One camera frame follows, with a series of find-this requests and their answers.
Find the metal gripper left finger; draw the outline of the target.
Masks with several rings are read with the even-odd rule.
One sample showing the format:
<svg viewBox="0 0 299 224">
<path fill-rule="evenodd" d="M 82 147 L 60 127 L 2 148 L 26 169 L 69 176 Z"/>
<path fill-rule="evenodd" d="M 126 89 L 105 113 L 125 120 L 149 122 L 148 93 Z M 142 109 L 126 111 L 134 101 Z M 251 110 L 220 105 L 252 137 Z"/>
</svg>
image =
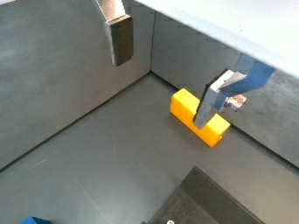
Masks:
<svg viewBox="0 0 299 224">
<path fill-rule="evenodd" d="M 133 56 L 133 18 L 126 14 L 121 0 L 92 0 L 102 20 L 110 59 L 116 67 Z"/>
</svg>

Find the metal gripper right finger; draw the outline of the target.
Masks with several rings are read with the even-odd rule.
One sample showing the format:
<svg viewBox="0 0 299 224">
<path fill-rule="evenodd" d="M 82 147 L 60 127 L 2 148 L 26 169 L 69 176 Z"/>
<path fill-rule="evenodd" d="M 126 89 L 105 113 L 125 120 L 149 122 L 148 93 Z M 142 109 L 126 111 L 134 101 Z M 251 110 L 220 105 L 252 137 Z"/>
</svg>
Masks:
<svg viewBox="0 0 299 224">
<path fill-rule="evenodd" d="M 224 69 L 205 85 L 193 124 L 201 128 L 213 114 L 225 108 L 237 111 L 247 100 L 243 94 L 261 88 L 273 72 L 275 69 L 264 62 L 240 54 L 235 69 Z"/>
</svg>

